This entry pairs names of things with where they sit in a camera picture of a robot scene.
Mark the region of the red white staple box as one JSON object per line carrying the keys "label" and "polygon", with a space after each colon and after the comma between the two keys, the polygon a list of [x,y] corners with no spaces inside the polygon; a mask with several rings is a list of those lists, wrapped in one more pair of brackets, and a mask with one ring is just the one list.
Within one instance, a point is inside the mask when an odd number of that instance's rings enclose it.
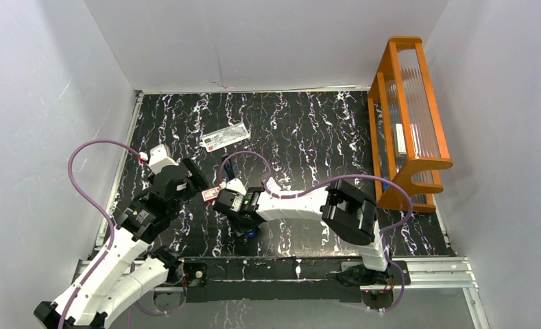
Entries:
{"label": "red white staple box", "polygon": [[202,199],[204,201],[204,203],[211,203],[211,202],[214,202],[217,197],[218,197],[218,194],[219,192],[221,191],[221,187],[220,186],[216,186],[214,188],[209,188],[209,189],[206,189],[204,191],[201,192],[202,194]]}

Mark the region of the silver staple strips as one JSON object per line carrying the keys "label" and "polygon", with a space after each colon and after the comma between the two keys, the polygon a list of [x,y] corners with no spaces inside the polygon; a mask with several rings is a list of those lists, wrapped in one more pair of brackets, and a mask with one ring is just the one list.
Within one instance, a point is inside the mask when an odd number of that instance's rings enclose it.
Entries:
{"label": "silver staple strips", "polygon": [[269,178],[265,183],[265,188],[269,190],[271,193],[279,194],[282,189],[278,185],[278,183],[275,181],[274,178]]}

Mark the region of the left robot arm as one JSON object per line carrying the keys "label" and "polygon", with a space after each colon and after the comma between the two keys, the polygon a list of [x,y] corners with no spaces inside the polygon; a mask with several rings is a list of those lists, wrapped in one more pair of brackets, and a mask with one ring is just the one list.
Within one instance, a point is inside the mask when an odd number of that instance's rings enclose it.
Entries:
{"label": "left robot arm", "polygon": [[107,244],[65,292],[35,308],[34,316],[44,328],[109,328],[150,289],[183,279],[184,267],[168,247],[151,252],[143,265],[124,274],[178,218],[182,205],[209,188],[190,158],[174,164],[168,156],[150,156],[149,167],[149,186],[116,220]]}

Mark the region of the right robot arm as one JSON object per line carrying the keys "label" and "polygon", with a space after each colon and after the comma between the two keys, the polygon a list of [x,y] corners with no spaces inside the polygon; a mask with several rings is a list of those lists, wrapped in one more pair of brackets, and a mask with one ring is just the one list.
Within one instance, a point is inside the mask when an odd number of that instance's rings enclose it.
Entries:
{"label": "right robot arm", "polygon": [[393,274],[385,256],[374,200],[345,180],[307,194],[289,194],[268,192],[263,187],[245,188],[240,180],[233,179],[218,192],[213,210],[226,216],[237,234],[279,219],[321,221],[342,241],[357,247],[371,282],[382,284]]}

